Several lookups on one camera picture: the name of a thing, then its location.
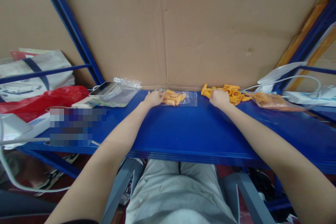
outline pixelated area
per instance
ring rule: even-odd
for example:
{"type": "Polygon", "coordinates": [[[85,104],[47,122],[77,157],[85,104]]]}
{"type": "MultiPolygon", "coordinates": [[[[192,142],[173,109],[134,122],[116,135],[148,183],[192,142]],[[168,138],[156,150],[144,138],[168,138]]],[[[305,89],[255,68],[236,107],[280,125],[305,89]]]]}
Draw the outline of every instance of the pixelated area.
{"type": "Polygon", "coordinates": [[[88,146],[93,129],[102,127],[106,121],[104,108],[52,108],[50,109],[51,146],[88,146]]]}

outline blue shelf surface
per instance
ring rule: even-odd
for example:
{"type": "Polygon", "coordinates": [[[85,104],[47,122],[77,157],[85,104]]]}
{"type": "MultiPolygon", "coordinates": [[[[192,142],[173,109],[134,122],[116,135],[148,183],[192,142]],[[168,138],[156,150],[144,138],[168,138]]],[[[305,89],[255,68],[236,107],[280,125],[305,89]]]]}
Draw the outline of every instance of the blue shelf surface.
{"type": "MultiPolygon", "coordinates": [[[[101,143],[144,100],[140,91],[125,108],[109,108],[102,127],[93,130],[101,143]]],[[[147,114],[129,157],[214,163],[267,168],[232,121],[208,98],[198,93],[197,107],[158,106],[147,114]]],[[[259,108],[253,101],[238,108],[269,127],[324,173],[336,174],[336,129],[303,112],[278,112],[259,108]]],[[[50,130],[39,137],[49,137],[50,130]]],[[[93,154],[97,146],[48,146],[27,143],[25,149],[93,154]]]]}
{"type": "Polygon", "coordinates": [[[314,106],[310,112],[336,124],[336,107],[314,106]]]}

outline person's left hand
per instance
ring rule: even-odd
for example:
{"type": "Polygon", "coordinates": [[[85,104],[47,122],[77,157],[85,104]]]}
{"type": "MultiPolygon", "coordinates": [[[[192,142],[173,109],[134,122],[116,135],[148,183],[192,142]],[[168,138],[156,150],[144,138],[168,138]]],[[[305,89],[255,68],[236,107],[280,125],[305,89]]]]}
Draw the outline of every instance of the person's left hand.
{"type": "Polygon", "coordinates": [[[148,94],[143,102],[152,108],[159,105],[163,101],[165,94],[166,92],[161,92],[157,89],[155,89],[153,92],[148,91],[148,94]]]}

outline trousers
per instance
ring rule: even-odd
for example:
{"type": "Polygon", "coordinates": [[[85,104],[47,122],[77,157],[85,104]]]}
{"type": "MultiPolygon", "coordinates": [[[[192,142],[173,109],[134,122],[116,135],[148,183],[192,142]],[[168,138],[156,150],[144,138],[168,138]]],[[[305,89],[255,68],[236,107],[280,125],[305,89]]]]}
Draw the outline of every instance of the trousers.
{"type": "Polygon", "coordinates": [[[212,164],[150,159],[126,209],[125,224],[132,224],[143,204],[160,194],[194,191],[202,194],[234,220],[218,184],[216,168],[212,164]]]}

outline hand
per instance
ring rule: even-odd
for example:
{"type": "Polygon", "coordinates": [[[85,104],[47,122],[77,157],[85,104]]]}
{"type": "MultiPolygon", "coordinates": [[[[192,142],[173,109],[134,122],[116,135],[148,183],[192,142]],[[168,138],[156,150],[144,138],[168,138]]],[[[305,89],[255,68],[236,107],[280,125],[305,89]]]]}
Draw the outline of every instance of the hand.
{"type": "Polygon", "coordinates": [[[210,103],[219,109],[224,109],[232,105],[229,99],[229,93],[223,89],[213,89],[212,96],[210,97],[210,103]]]}
{"type": "Polygon", "coordinates": [[[153,92],[148,91],[148,94],[143,102],[148,105],[149,108],[155,107],[163,101],[165,94],[166,92],[161,92],[157,89],[155,89],[153,92]]]}

